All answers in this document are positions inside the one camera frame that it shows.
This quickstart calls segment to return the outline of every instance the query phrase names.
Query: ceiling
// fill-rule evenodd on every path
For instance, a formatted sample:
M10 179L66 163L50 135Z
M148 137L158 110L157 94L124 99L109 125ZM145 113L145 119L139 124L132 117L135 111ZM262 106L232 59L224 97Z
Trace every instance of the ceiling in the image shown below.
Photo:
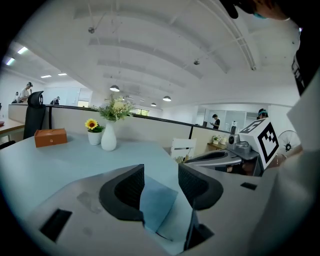
M142 106L299 98L298 28L241 10L233 20L218 0L53 0L16 40L94 92L116 84Z
M2 60L2 68L5 71L37 81L42 85L55 82L73 81L73 79L68 75L58 75L62 73L61 70L49 64L29 49L22 54L19 54L18 51L23 47L23 45L16 41L13 41L10 44L9 49ZM10 58L14 58L15 61L11 65L6 65ZM51 75L51 77L41 78L46 75Z

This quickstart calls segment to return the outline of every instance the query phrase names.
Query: light blue desk surface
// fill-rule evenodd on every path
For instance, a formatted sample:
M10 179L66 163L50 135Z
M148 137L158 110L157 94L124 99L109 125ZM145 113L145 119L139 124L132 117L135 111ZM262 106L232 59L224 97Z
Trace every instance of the light blue desk surface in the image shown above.
M178 183L178 164L156 142L118 141L108 152L90 145L86 135L68 133L68 143L36 148L34 137L0 150L1 188L13 213L25 219L36 206L65 185L117 168L144 164L144 173L178 192L158 232L183 246L192 209ZM157 236L172 253L179 248Z

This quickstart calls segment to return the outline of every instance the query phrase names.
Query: fan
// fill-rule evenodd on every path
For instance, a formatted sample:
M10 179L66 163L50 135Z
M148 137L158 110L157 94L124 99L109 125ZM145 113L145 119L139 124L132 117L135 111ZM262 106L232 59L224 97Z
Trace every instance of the fan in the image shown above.
M300 145L300 139L295 131L286 130L278 137L278 143L278 153L286 155L290 150Z

